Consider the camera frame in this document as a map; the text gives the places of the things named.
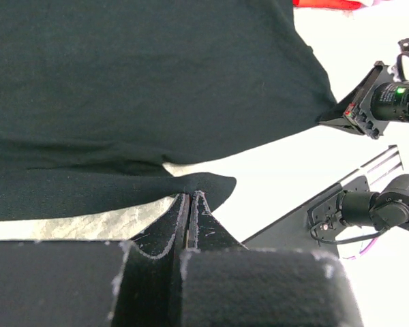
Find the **black t shirt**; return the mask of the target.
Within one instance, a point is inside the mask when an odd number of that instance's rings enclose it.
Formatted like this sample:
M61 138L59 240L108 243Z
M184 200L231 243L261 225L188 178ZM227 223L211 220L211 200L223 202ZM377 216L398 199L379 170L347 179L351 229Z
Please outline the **black t shirt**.
M335 106L290 1L0 1L0 221L203 191L173 177L315 126Z

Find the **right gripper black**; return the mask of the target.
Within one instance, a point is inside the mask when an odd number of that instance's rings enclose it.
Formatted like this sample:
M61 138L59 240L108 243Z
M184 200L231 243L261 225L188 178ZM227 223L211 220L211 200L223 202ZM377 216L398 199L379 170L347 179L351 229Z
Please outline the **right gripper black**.
M375 62L350 101L341 101L332 111L321 114L317 123L349 134L379 139L391 120L389 114L381 113L382 106L392 104L395 96L395 83L388 68L382 61Z

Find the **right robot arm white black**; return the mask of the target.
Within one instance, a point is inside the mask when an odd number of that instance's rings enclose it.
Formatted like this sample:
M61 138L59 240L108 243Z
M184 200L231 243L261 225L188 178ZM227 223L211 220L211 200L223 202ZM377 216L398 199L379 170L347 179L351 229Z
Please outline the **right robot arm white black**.
M409 38L398 42L393 67L377 61L359 85L318 122L374 140L390 122L409 123ZM381 193L346 191L332 221L371 226L378 235L393 227L409 231L409 174L394 178Z

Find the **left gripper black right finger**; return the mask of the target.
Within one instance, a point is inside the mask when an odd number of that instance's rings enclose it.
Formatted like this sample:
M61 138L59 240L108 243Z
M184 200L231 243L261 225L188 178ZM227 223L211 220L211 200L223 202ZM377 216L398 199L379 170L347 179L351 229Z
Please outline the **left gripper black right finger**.
M182 326L361 326L343 266L321 249L248 248L186 196Z

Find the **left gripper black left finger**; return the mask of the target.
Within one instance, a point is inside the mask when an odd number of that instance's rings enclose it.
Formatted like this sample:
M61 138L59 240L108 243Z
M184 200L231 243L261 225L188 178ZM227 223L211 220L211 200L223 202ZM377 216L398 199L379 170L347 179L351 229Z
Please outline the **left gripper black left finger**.
M0 326L178 326L190 197L129 240L0 241Z

